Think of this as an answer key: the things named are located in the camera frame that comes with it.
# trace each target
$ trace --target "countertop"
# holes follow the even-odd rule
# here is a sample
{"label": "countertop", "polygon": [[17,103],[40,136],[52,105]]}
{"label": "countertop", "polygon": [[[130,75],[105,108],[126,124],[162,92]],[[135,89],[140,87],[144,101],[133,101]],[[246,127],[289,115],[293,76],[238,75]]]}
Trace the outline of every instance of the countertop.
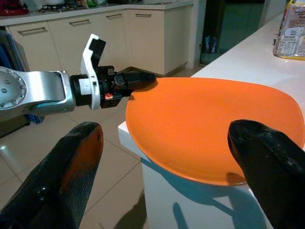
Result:
{"label": "countertop", "polygon": [[[192,77],[228,79],[276,88],[293,97],[305,116],[305,62],[282,59],[272,53],[281,18],[282,14],[278,15]],[[121,144],[147,160],[130,136],[126,122],[119,125],[118,131]]]}
{"label": "countertop", "polygon": [[125,5],[115,5],[115,6],[99,6],[96,8],[91,9],[84,9],[84,10],[71,10],[66,12],[31,12],[26,15],[17,15],[17,16],[0,16],[0,26],[8,26],[8,25],[16,25],[16,24],[23,24],[23,23],[30,23],[30,22],[37,22],[37,21],[47,21],[47,20],[54,20],[60,18],[68,18],[68,17],[75,17],[81,16],[86,14],[92,13],[101,13],[113,10],[127,10],[127,9],[135,9],[135,10],[169,10],[183,6],[191,6],[193,5],[193,1],[177,1],[169,4],[143,4],[143,3],[136,3],[136,4],[125,4]]}

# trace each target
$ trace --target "white counter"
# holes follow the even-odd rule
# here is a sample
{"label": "white counter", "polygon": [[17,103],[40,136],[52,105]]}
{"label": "white counter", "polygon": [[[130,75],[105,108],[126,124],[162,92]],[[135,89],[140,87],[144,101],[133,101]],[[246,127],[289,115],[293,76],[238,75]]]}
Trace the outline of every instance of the white counter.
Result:
{"label": "white counter", "polygon": [[8,26],[8,25],[16,25],[37,21],[47,21],[54,20],[60,18],[68,18],[81,16],[92,13],[101,13],[113,10],[127,10],[127,9],[135,9],[135,10],[169,10],[183,6],[191,6],[193,5],[193,1],[178,1],[170,4],[162,4],[162,5],[145,5],[145,4],[126,4],[126,5],[116,5],[116,6],[100,6],[92,9],[85,10],[71,10],[66,12],[33,12],[26,15],[17,15],[17,16],[0,16],[0,26]]}

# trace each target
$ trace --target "doorway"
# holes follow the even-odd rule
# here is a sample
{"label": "doorway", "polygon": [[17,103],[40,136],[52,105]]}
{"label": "doorway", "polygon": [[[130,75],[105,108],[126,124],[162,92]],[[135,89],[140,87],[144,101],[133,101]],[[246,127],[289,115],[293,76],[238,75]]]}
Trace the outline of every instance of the doorway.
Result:
{"label": "doorway", "polygon": [[209,64],[253,34],[274,10],[280,13],[286,1],[280,1],[280,11],[273,6],[276,1],[279,3],[278,0],[206,0],[200,64]]}

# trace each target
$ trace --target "nutrition label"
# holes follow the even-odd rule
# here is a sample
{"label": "nutrition label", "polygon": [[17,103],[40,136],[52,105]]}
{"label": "nutrition label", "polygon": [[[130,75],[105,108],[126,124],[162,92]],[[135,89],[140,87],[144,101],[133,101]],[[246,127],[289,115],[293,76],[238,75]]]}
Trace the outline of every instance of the nutrition label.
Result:
{"label": "nutrition label", "polygon": [[277,54],[293,55],[298,45],[299,36],[282,36],[278,44]]}

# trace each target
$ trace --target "stove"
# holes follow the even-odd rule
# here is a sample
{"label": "stove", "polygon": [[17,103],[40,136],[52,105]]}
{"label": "stove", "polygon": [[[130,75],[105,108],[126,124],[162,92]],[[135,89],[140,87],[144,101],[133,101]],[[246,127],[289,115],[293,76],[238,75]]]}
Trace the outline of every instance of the stove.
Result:
{"label": "stove", "polygon": [[43,5],[39,12],[46,12],[46,11],[53,11],[53,12],[64,12],[64,11],[71,11],[71,10],[84,10],[82,4],[58,4],[58,5]]}

